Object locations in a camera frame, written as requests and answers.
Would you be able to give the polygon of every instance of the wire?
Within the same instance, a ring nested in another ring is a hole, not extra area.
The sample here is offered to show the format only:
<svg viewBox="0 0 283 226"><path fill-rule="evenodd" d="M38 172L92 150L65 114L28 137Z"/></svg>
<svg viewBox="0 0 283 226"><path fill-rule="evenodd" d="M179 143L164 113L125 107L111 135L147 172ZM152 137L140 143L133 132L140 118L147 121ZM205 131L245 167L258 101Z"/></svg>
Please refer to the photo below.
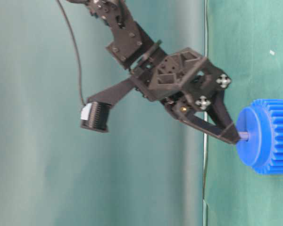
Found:
<svg viewBox="0 0 283 226"><path fill-rule="evenodd" d="M72 42L73 42L73 45L74 45L74 48L75 48L75 55L76 55L76 60L77 60L77 64L78 64L78 69L79 69L78 82L79 82L80 99L81 99L82 105L85 106L86 104L84 102L83 91L82 91L82 64L81 64L81 59L80 59L79 48L77 47L77 43L76 43L76 40L75 40L75 34L74 34L74 31L72 30L72 27L71 27L71 24L70 24L69 19L67 17L67 14L66 14L60 0L56 0L56 2L58 4L58 6L60 7L62 14L65 18L65 21L66 21L67 26L69 28L69 32L71 34Z"/></svg>

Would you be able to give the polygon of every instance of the teal fabric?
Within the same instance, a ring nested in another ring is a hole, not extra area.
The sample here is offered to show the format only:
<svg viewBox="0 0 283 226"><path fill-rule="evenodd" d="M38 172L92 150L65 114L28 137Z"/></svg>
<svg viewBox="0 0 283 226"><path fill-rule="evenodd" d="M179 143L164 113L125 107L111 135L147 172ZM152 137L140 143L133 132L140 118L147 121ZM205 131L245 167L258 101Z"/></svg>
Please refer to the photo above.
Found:
<svg viewBox="0 0 283 226"><path fill-rule="evenodd" d="M283 0L209 0L208 55L233 79L234 120L256 98L283 98ZM283 176L256 174L213 138L205 200L209 226L283 225Z"/></svg>
<svg viewBox="0 0 283 226"><path fill-rule="evenodd" d="M203 52L201 0L128 1L173 53ZM62 2L90 96L127 78L105 46L109 29ZM0 226L202 224L202 134L131 92L108 134L79 128L77 65L54 0L0 0Z"/></svg>

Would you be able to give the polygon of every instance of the cylindrical camera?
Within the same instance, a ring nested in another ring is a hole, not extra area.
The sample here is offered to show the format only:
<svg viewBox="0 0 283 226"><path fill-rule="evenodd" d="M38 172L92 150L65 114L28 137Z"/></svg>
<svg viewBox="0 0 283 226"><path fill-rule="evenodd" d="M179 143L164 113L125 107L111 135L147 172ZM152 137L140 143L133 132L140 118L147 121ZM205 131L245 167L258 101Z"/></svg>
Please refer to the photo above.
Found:
<svg viewBox="0 0 283 226"><path fill-rule="evenodd" d="M81 113L81 127L107 133L107 120L111 105L88 100Z"/></svg>

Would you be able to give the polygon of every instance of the white cross-shaped part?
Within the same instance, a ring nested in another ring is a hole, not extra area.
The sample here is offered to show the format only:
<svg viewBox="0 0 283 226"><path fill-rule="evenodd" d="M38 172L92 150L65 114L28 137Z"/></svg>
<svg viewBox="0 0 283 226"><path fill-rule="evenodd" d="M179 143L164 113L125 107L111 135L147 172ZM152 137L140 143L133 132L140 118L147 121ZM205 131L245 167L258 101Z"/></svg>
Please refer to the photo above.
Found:
<svg viewBox="0 0 283 226"><path fill-rule="evenodd" d="M195 104L200 106L200 109L204 111L209 105L211 105L211 102L207 100L205 96L201 96L200 100L196 101Z"/></svg>
<svg viewBox="0 0 283 226"><path fill-rule="evenodd" d="M232 80L226 74L222 74L216 82L220 84L221 88L225 89L231 84Z"/></svg>

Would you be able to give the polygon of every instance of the bolt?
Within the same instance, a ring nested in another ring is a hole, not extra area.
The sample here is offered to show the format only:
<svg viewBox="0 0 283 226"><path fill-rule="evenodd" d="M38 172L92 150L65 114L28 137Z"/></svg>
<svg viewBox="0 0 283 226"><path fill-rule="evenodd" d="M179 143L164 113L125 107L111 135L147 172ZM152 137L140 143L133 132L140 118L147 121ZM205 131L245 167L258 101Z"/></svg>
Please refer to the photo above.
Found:
<svg viewBox="0 0 283 226"><path fill-rule="evenodd" d="M116 48L116 47L113 47L113 48L112 48L112 51L113 51L114 53L117 53L117 52L119 51L119 49Z"/></svg>

